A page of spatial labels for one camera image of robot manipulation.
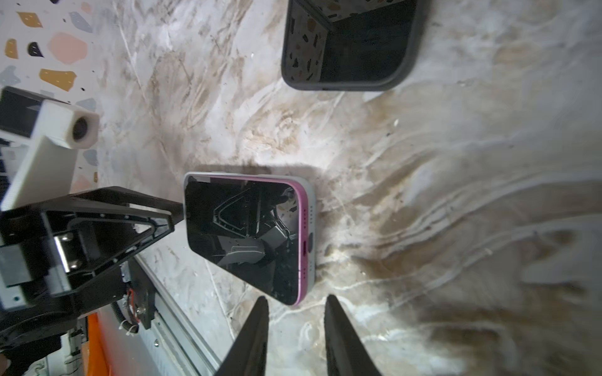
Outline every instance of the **pink phone edge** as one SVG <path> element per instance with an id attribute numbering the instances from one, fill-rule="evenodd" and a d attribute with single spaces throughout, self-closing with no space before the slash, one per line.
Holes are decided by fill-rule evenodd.
<path id="1" fill-rule="evenodd" d="M 308 269 L 308 252 L 303 252 L 303 249 L 307 250 L 307 244 L 309 240 L 308 235 L 308 227 L 309 227 L 309 219 L 307 217 L 307 209 L 309 208 L 309 199 L 307 197 L 307 192 L 301 183 L 298 183 L 292 179 L 280 179 L 277 177 L 265 177 L 265 176 L 255 176 L 255 175 L 213 175 L 213 174 L 203 174 L 200 175 L 208 178 L 215 179 L 235 179 L 235 180 L 254 180 L 257 182 L 271 182 L 271 183 L 284 183 L 288 184 L 293 188 L 295 193 L 297 194 L 297 198 L 299 199 L 299 213 L 303 213 L 303 215 L 299 215 L 299 239 L 302 239 L 303 242 L 299 242 L 299 288 L 297 290 L 297 300 L 295 303 L 291 304 L 291 306 L 298 305 L 305 295 L 307 295 L 308 281 L 307 281 L 307 269 Z"/>

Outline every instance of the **marble countertop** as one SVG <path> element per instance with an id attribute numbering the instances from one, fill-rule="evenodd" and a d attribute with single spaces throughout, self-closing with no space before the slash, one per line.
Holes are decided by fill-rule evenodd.
<path id="1" fill-rule="evenodd" d="M 317 283 L 270 300 L 269 375 L 326 373 L 328 294 L 383 375 L 602 369 L 602 2 L 434 0 L 384 93 L 288 87 L 286 9 L 99 3 L 99 183 L 173 200 L 195 170 L 315 186 Z M 182 224 L 143 254 L 223 358 L 259 292 Z"/>

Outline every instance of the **round hole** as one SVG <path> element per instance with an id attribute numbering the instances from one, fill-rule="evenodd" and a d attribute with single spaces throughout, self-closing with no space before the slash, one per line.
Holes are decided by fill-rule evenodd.
<path id="1" fill-rule="evenodd" d="M 75 124 L 73 125 L 73 139 L 75 141 L 79 141 L 85 137 L 85 134 L 88 132 L 88 122 L 80 117 Z"/>

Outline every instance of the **black phone screen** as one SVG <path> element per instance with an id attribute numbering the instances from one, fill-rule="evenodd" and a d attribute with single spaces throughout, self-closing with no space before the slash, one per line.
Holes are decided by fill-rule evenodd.
<path id="1" fill-rule="evenodd" d="M 197 254 L 285 303 L 299 289 L 299 208 L 284 183 L 189 176 L 188 245 Z"/>
<path id="2" fill-rule="evenodd" d="M 389 78 L 408 53 L 417 4 L 418 0 L 291 0 L 284 79 L 295 87 Z"/>

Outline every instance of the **pink smartphone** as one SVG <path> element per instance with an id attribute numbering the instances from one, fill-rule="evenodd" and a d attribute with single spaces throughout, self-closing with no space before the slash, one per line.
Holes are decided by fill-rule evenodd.
<path id="1" fill-rule="evenodd" d="M 315 283 L 315 194 L 295 176 L 190 172 L 188 245 L 284 304 Z"/>

